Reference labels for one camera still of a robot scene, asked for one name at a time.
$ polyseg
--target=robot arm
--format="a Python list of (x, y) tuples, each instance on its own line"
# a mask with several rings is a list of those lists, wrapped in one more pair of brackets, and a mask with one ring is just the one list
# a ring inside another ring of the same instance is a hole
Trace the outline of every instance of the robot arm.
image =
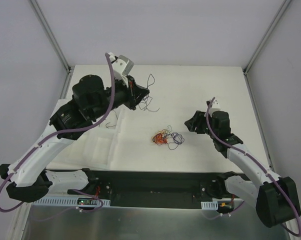
[(114, 86), (105, 89), (103, 80), (99, 76), (84, 76), (72, 87), (72, 100), (61, 106), (50, 118), (43, 134), (26, 154), (29, 154), (34, 147), (36, 150), (19, 169), (14, 171), (26, 154), (13, 164), (0, 166), (0, 175), (3, 179), (12, 174), (11, 184), (6, 188), (10, 198), (30, 203), (47, 193), (65, 192), (70, 189), (81, 190), (95, 180), (90, 177), (89, 169), (59, 172), (45, 169), (58, 153), (76, 141), (85, 131), (61, 133), (41, 145), (38, 143), (56, 131), (91, 126), (92, 122), (107, 111), (112, 88), (115, 88), (112, 109), (124, 104), (129, 109), (135, 110), (140, 101), (149, 94), (147, 88), (137, 85), (134, 78), (129, 75), (134, 66), (131, 60), (122, 55), (116, 57), (112, 53), (109, 58), (115, 77)]
[[(255, 208), (259, 219), (270, 228), (295, 218), (292, 208), (274, 185), (270, 178), (272, 177), (289, 196), (300, 216), (301, 209), (295, 182), (290, 177), (282, 178), (268, 166), (264, 166), (258, 160), (254, 162), (249, 157), (253, 155), (243, 141), (231, 133), (229, 114), (221, 111), (216, 100), (213, 101), (208, 114), (209, 125), (214, 134), (207, 124), (206, 112), (196, 111), (195, 115), (185, 122), (185, 125), (190, 132), (209, 135), (215, 149), (236, 164), (250, 181), (242, 179), (234, 172), (226, 172), (218, 176), (206, 193), (217, 199), (221, 199), (225, 193), (238, 196)], [(215, 136), (227, 145), (222, 144)], [(267, 174), (262, 171), (262, 168), (266, 169)]]

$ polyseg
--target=black wire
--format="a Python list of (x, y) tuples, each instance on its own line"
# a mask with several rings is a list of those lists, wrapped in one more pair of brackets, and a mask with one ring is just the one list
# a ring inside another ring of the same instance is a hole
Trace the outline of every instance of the black wire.
[[(117, 112), (116, 112), (115, 110), (112, 110), (112, 111), (115, 113), (116, 119), (118, 120), (119, 117), (117, 116)], [(110, 124), (110, 123), (111, 123), (111, 122), (108, 122), (108, 123), (105, 124), (105, 127), (106, 127), (107, 129), (112, 128), (112, 127), (116, 127), (116, 124), (113, 125), (113, 126), (107, 126), (107, 125)]]
[[(150, 86), (152, 86), (152, 85), (154, 85), (154, 83), (155, 83), (155, 77), (153, 76), (153, 74), (149, 74), (149, 76), (148, 76), (148, 79), (147, 79), (147, 89), (149, 89), (149, 87)], [(158, 108), (157, 110), (150, 110), (149, 109), (149, 105), (151, 104), (151, 102), (152, 102), (152, 100), (153, 100), (153, 98), (149, 95), (149, 94), (147, 94), (141, 101), (140, 101), (140, 103), (138, 104), (138, 107), (139, 107), (139, 109), (140, 110), (143, 110), (143, 111), (149, 111), (149, 112), (152, 112), (152, 113), (156, 113), (156, 112), (158, 112), (159, 110), (160, 110), (160, 108)]]
[(175, 150), (175, 149), (177, 149), (177, 147), (179, 146), (178, 144), (176, 144), (174, 148), (171, 148), (171, 147), (170, 147), (170, 144), (175, 144), (175, 142), (172, 141), (172, 142), (169, 142), (169, 143), (168, 143), (168, 148), (169, 148), (169, 150)]

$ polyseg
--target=white foam sheet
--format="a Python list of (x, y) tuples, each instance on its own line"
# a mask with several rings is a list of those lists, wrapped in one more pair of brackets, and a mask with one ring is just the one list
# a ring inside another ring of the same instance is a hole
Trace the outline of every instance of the white foam sheet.
[[(240, 67), (157, 66), (136, 65), (130, 72), (137, 84), (146, 86), (152, 73), (155, 84), (149, 108), (158, 112), (125, 111), (121, 131), (117, 136), (110, 170), (165, 172), (228, 172), (242, 171), (214, 148), (208, 135), (188, 132), (184, 122), (196, 110), (205, 111), (206, 100), (216, 97), (222, 110), (229, 113), (232, 132), (240, 137), (250, 151), (268, 164), (252, 103)], [(76, 65), (67, 97), (72, 86), (85, 75), (99, 75), (105, 86), (110, 85), (106, 65)], [(176, 150), (158, 146), (151, 137), (172, 126), (185, 142)]]
[[(52, 115), (70, 100), (58, 100)], [(47, 169), (109, 169), (125, 111), (124, 106), (112, 110), (99, 127), (86, 131), (78, 140), (63, 149), (48, 164)]]

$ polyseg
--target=white table surface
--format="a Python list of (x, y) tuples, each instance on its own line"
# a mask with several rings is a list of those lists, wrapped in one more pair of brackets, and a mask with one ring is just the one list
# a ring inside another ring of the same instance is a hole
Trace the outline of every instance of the white table surface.
[[(125, 111), (111, 170), (241, 173), (235, 164), (215, 150), (208, 135), (188, 132), (184, 125), (196, 110), (206, 111), (206, 101), (212, 97), (216, 97), (222, 110), (229, 113), (232, 132), (268, 165), (240, 67), (135, 65), (130, 75), (138, 85), (145, 87), (150, 73), (156, 82), (150, 87), (153, 100), (149, 108), (160, 110), (148, 112), (137, 108)], [(100, 76), (104, 86), (110, 86), (107, 65), (76, 65), (67, 98), (72, 97), (72, 86), (90, 74)], [(175, 150), (151, 141), (151, 137), (167, 125), (185, 138)]]

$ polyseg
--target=purple cable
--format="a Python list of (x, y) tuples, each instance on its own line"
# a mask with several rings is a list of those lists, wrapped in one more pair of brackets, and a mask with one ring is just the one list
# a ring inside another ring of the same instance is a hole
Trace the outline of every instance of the purple cable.
[[(230, 212), (230, 214), (233, 214), (233, 213), (236, 212), (238, 209), (240, 209), (240, 208), (244, 205), (244, 203), (245, 203), (245, 202), (242, 201), (242, 202), (238, 205), (238, 207), (236, 207), (233, 211)], [(208, 217), (208, 216), (205, 216), (205, 215), (203, 214), (204, 218), (206, 218), (207, 220), (215, 220), (215, 219), (218, 219), (219, 217), (226, 216), (226, 215), (228, 216), (228, 213), (222, 214), (222, 215), (218, 214), (218, 215), (213, 216), (213, 217)]]
[(294, 207), (292, 201), (290, 200), (290, 198), (287, 196), (287, 194), (284, 192), (284, 190), (281, 188), (281, 186), (276, 182), (276, 180), (270, 175), (268, 174), (267, 169), (256, 159), (254, 158), (252, 155), (250, 155), (249, 153), (245, 153), (244, 150), (239, 149), (238, 147), (232, 146), (230, 144), (228, 144), (227, 142), (224, 142), (223, 140), (221, 140), (218, 136), (216, 136), (216, 134), (213, 132), (211, 125), (210, 125), (210, 121), (209, 121), (209, 112), (210, 109), (212, 108), (213, 102), (215, 100), (215, 97), (212, 98), (212, 100), (210, 101), (208, 107), (207, 107), (207, 111), (206, 111), (206, 123), (207, 123), (207, 127), (210, 131), (210, 133), (213, 135), (213, 137), (219, 141), (221, 144), (225, 145), (228, 148), (231, 149), (235, 149), (236, 151), (242, 153), (242, 154), (246, 154), (246, 156), (248, 156), (255, 164), (257, 164), (257, 166), (259, 166), (259, 168), (266, 174), (267, 177), (269, 177), (269, 179), (274, 183), (274, 185), (278, 188), (278, 190), (280, 191), (280, 193), (284, 196), (284, 198), (286, 199), (286, 201), (288, 202), (288, 205), (291, 207), (296, 221), (297, 221), (297, 225), (298, 225), (298, 233), (295, 233), (291, 230), (289, 230), (286, 226), (284, 226), (283, 224), (281, 224), (281, 226), (287, 230), (290, 234), (294, 235), (295, 237), (301, 237), (301, 219), (299, 214), (297, 213), (296, 208)]
[[(110, 71), (110, 80), (111, 80), (111, 93), (110, 93), (110, 101), (109, 101), (109, 105), (108, 108), (104, 114), (104, 116), (101, 117), (101, 119), (99, 121), (97, 121), (96, 123), (94, 123), (93, 125), (90, 126), (86, 126), (86, 127), (82, 127), (82, 128), (75, 128), (75, 129), (65, 129), (65, 130), (60, 130), (60, 131), (56, 131), (53, 132), (49, 135), (47, 135), (46, 137), (44, 137), (40, 142), (38, 142), (37, 144), (39, 146), (41, 146), (42, 144), (44, 144), (48, 139), (58, 135), (58, 134), (66, 134), (66, 133), (78, 133), (78, 132), (84, 132), (84, 131), (88, 131), (96, 126), (98, 126), (99, 124), (101, 124), (106, 118), (107, 116), (110, 114), (112, 108), (113, 108), (113, 104), (114, 104), (114, 100), (115, 100), (115, 77), (114, 77), (114, 70), (113, 70), (113, 66), (112, 66), (112, 62), (110, 60), (110, 55), (108, 53), (105, 53), (105, 57), (107, 60), (107, 64), (109, 67), (109, 71)], [(33, 147), (21, 160), (20, 162), (16, 165), (16, 167), (13, 169), (14, 172), (16, 172), (21, 165), (37, 150), (37, 147)], [(0, 195), (1, 192), (4, 188), (4, 186), (6, 185), (6, 183), (11, 179), (11, 177), (13, 176), (14, 173), (9, 174), (6, 179), (2, 182), (2, 184), (0, 185)], [(21, 206), (24, 202), (20, 202), (18, 203), (16, 206), (10, 208), (10, 209), (3, 209), (0, 206), (0, 212), (2, 213), (8, 213), (11, 212), (15, 209), (17, 209), (19, 206)]]
[[(173, 141), (171, 141), (171, 142), (168, 143), (168, 148), (169, 148), (169, 150), (175, 150), (175, 149), (177, 149), (177, 147), (178, 147), (179, 145), (183, 144), (184, 141), (185, 141), (185, 138), (183, 138), (183, 135), (179, 134), (179, 133), (176, 132), (176, 131), (170, 133), (169, 135), (170, 135), (169, 137), (171, 137), (172, 140), (173, 140)], [(170, 144), (176, 144), (176, 146), (175, 146), (174, 148), (171, 148), (171, 147), (170, 147)]]
[[(80, 195), (88, 196), (88, 197), (90, 197), (90, 198), (92, 198), (92, 199), (95, 199), (95, 200), (97, 200), (97, 201), (100, 202), (100, 206), (95, 207), (95, 208), (92, 209), (92, 210), (81, 209), (81, 211), (82, 211), (83, 213), (92, 213), (92, 212), (96, 212), (97, 210), (101, 209), (101, 208), (103, 207), (103, 205), (104, 205), (104, 204), (103, 204), (103, 201), (100, 200), (97, 196), (93, 196), (93, 195), (84, 193), (84, 192), (82, 192), (82, 191), (76, 190), (76, 189), (73, 189), (73, 191), (76, 192), (76, 193), (78, 193), (78, 194), (80, 194)], [(65, 212), (67, 212), (68, 210), (71, 210), (71, 209), (77, 209), (77, 208), (71, 206), (71, 207), (68, 207), (68, 208), (66, 208), (66, 209), (64, 209), (64, 210), (62, 210), (62, 211), (60, 211), (59, 213), (57, 213), (57, 214), (55, 214), (55, 215), (53, 215), (53, 216), (50, 216), (50, 217), (47, 217), (47, 218), (44, 218), (44, 219), (36, 219), (36, 218), (31, 214), (31, 215), (30, 215), (30, 219), (31, 219), (32, 221), (35, 221), (35, 222), (45, 222), (45, 221), (47, 221), (47, 220), (51, 220), (51, 219), (53, 219), (53, 218), (56, 218), (56, 217), (62, 215), (63, 213), (65, 213)]]

